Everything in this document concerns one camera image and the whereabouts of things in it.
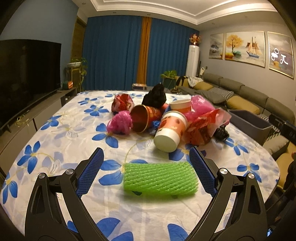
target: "air conditioner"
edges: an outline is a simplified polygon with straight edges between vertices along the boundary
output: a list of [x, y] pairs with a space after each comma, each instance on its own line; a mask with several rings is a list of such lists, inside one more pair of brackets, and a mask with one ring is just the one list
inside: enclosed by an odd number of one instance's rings
[[189, 45], [187, 67], [186, 67], [186, 74], [185, 74], [186, 76], [196, 77], [199, 55], [200, 55], [200, 48], [196, 45]]

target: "yellow cushion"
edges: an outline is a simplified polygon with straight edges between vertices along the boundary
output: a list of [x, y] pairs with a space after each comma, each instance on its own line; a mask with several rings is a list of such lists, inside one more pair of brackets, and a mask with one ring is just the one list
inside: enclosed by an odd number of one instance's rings
[[202, 82], [197, 83], [193, 88], [195, 90], [209, 90], [209, 89], [213, 88], [213, 86], [210, 85], [209, 83], [202, 81]]
[[233, 96], [226, 101], [227, 108], [232, 110], [247, 110], [253, 114], [260, 114], [260, 109], [240, 96]]
[[183, 82], [182, 86], [189, 88], [188, 78], [184, 79], [184, 82]]
[[290, 153], [283, 153], [280, 157], [276, 160], [276, 163], [279, 166], [280, 171], [280, 179], [278, 185], [284, 187], [286, 177], [288, 174], [288, 167], [290, 163], [293, 161]]
[[189, 87], [189, 83], [188, 83], [188, 78], [185, 78], [182, 84], [182, 81], [180, 81], [178, 86], [184, 86], [184, 87]]
[[293, 152], [296, 152], [296, 146], [290, 142], [288, 145], [287, 153], [292, 154]]

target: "gray wall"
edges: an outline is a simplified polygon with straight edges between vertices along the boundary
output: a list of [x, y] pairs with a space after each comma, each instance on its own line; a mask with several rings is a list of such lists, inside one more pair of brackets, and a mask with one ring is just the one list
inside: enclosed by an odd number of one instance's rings
[[5, 39], [36, 39], [62, 44], [61, 82], [70, 61], [78, 7], [71, 0], [26, 0], [0, 35]]
[[[264, 31], [265, 32], [265, 46], [266, 46], [266, 63], [265, 68], [245, 64], [235, 61], [209, 59], [210, 35], [226, 32], [236, 31]], [[206, 73], [213, 73], [223, 76], [224, 78], [239, 81], [246, 86], [254, 88], [269, 97], [275, 98], [287, 107], [289, 107], [295, 114], [295, 96], [296, 96], [296, 82], [295, 80], [269, 70], [269, 48], [267, 31], [276, 32], [289, 35], [292, 39], [292, 46], [294, 51], [294, 62], [296, 61], [296, 42], [284, 22], [279, 24], [274, 23], [250, 23], [246, 25], [232, 25], [221, 28], [215, 28], [209, 31], [202, 31], [200, 35], [202, 42], [200, 44], [200, 60], [202, 67], [208, 67]]]

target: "checkered cushion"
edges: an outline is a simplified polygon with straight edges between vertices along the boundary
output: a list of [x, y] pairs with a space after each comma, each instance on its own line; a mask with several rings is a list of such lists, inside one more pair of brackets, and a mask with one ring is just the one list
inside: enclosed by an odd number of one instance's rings
[[[259, 114], [258, 115], [260, 118], [266, 120], [267, 122], [269, 122], [269, 117], [265, 114]], [[281, 134], [281, 131], [279, 130], [279, 128], [275, 127], [275, 126], [272, 126], [272, 128], [270, 129], [270, 132], [268, 134], [268, 137], [266, 139], [266, 141], [276, 137], [276, 136], [279, 136]]]
[[213, 87], [213, 88], [209, 89], [209, 91], [216, 93], [220, 96], [223, 96], [226, 100], [229, 100], [232, 96], [234, 96], [233, 91], [224, 90], [224, 89], [221, 89], [218, 87]]

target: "red plastic bag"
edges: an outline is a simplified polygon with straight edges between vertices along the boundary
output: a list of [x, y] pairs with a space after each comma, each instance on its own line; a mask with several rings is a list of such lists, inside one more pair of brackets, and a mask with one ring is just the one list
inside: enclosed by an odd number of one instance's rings
[[186, 142], [192, 145], [207, 144], [215, 130], [229, 123], [231, 115], [223, 109], [212, 110], [194, 120], [189, 121], [189, 126], [184, 133]]
[[215, 109], [215, 107], [201, 95], [191, 97], [191, 107], [195, 112], [195, 116], [201, 116]]
[[128, 94], [118, 94], [115, 95], [111, 111], [114, 113], [118, 113], [122, 110], [131, 111], [131, 109], [135, 106], [133, 99]]

